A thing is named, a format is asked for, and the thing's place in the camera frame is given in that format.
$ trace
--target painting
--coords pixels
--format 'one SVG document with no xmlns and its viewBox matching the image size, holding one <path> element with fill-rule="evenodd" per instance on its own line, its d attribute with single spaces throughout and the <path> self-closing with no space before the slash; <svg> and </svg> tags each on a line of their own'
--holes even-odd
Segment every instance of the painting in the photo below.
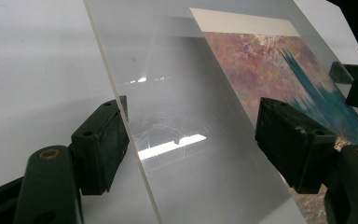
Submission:
<svg viewBox="0 0 358 224">
<path fill-rule="evenodd" d="M 195 10 L 192 12 L 196 21 L 199 22 L 200 17 L 205 20 L 205 13 L 200 15 Z M 254 126 L 260 98 L 268 97 L 294 106 L 336 133 L 337 149 L 347 144 L 358 145 L 358 115 L 345 104 L 345 97 L 306 42 L 293 32 L 295 28 L 290 21 L 284 27 L 275 25 L 277 21 L 282 22 L 276 19 L 254 19 L 243 15 L 244 18 L 239 14 L 209 10 L 202 12 L 214 15 L 214 20 L 207 18 L 207 22 L 222 18 L 223 23 L 231 24 L 227 30 L 224 25 L 216 28 L 212 24 L 205 25 L 204 21 L 199 22 L 214 56 Z M 241 20 L 251 21 L 256 26 L 246 30 L 243 26 L 247 24 Z M 238 32 L 233 23 L 240 26 Z M 269 27 L 281 27 L 282 34 L 271 31 Z"/>
</svg>

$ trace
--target transparent plastic sheet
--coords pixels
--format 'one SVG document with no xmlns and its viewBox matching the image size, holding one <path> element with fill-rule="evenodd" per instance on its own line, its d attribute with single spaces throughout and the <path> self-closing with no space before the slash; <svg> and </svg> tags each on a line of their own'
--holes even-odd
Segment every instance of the transparent plastic sheet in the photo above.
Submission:
<svg viewBox="0 0 358 224">
<path fill-rule="evenodd" d="M 85 5 L 159 223 L 304 222 L 189 10 L 290 20 L 329 68 L 337 58 L 293 1 Z"/>
</svg>

